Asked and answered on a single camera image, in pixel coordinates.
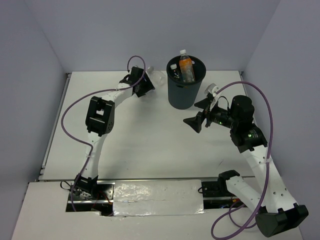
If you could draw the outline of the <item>green label clear bottle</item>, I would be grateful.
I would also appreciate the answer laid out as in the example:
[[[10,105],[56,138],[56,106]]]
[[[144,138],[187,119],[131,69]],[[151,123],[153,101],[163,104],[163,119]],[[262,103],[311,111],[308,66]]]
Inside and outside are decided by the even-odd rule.
[[[176,63],[171,64],[171,65],[170,65],[170,69],[171,69],[171,71],[172,71],[172,74],[173,74],[174,78],[175,78],[176,80],[180,81],[182,78],[181,78],[181,73],[180,73],[180,71],[179,71],[179,69],[178,69],[177,64],[176,64]]]

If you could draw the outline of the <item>orange label juice bottle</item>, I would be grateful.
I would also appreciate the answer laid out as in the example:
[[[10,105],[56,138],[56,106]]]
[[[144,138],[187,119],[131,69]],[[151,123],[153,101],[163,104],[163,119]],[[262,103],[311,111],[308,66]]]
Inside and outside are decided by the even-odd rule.
[[[187,55],[187,51],[185,49],[180,50],[179,67],[182,74],[182,79],[185,83],[193,83],[196,81],[192,60]]]

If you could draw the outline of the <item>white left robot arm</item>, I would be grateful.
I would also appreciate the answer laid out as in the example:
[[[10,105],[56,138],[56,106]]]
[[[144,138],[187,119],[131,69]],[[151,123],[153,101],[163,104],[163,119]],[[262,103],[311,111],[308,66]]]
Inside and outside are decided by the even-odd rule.
[[[102,97],[93,96],[90,99],[85,119],[89,143],[86,150],[88,160],[75,179],[76,195],[81,194],[86,199],[93,199],[98,195],[100,155],[104,141],[115,125],[116,108],[131,96],[141,97],[154,89],[145,70],[134,66],[115,90],[107,92]]]

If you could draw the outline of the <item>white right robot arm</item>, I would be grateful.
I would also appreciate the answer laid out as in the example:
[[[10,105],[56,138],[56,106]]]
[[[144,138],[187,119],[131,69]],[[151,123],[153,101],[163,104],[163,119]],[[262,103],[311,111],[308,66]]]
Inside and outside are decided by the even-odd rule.
[[[206,127],[215,123],[229,128],[233,144],[246,159],[262,191],[258,193],[237,171],[229,170],[219,174],[218,192],[224,196],[235,195],[252,210],[258,229],[267,238],[298,227],[309,212],[293,198],[272,159],[267,158],[268,143],[261,129],[254,124],[252,100],[237,95],[223,109],[218,106],[217,98],[209,93],[194,106],[201,111],[195,117],[184,119],[184,123],[197,133],[203,122]]]

